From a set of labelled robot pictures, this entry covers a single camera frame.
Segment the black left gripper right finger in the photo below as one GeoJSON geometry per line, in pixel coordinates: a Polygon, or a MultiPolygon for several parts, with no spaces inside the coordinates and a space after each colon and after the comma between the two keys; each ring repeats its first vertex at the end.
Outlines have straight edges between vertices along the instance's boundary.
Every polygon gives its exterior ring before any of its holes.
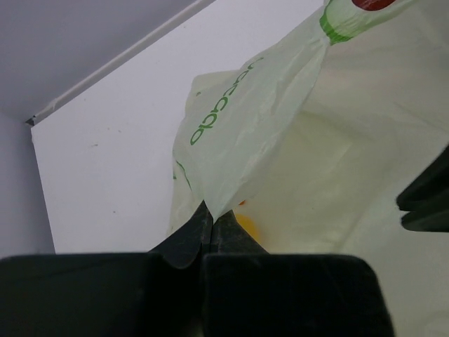
{"type": "Polygon", "coordinates": [[[203,215],[205,336],[393,336],[374,270],[339,254],[269,254],[203,215]]]}

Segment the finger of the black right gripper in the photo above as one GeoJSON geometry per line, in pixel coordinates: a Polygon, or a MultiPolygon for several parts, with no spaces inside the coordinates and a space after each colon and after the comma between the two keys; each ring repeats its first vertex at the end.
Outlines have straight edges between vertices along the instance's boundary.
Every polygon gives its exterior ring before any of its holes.
{"type": "Polygon", "coordinates": [[[448,189],[448,146],[396,198],[402,211],[412,211],[448,189]]]}
{"type": "Polygon", "coordinates": [[[403,210],[401,225],[412,232],[447,232],[448,208],[403,210]]]}

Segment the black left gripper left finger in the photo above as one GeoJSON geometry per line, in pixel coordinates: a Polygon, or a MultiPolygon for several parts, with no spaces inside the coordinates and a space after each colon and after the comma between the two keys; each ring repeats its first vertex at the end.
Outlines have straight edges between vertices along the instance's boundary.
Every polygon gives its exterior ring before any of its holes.
{"type": "Polygon", "coordinates": [[[1,260],[2,336],[181,336],[199,315],[201,204],[147,252],[1,260]]]}

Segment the yellow fake lemon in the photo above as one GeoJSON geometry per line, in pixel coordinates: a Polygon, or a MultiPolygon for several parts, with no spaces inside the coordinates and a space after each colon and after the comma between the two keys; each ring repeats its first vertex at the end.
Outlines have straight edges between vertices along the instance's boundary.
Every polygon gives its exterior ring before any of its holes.
{"type": "Polygon", "coordinates": [[[260,230],[255,222],[243,214],[235,214],[237,223],[256,241],[260,242],[260,230]]]}

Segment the green printed plastic bag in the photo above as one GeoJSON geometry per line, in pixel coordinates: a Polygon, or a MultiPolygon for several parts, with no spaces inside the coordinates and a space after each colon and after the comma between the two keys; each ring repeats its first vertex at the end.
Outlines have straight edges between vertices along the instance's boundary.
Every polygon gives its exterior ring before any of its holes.
{"type": "Polygon", "coordinates": [[[448,145],[448,2],[327,1],[239,69],[197,76],[173,145],[171,232],[204,203],[272,253],[345,253],[398,336],[448,335],[448,235],[396,197],[448,145]]]}

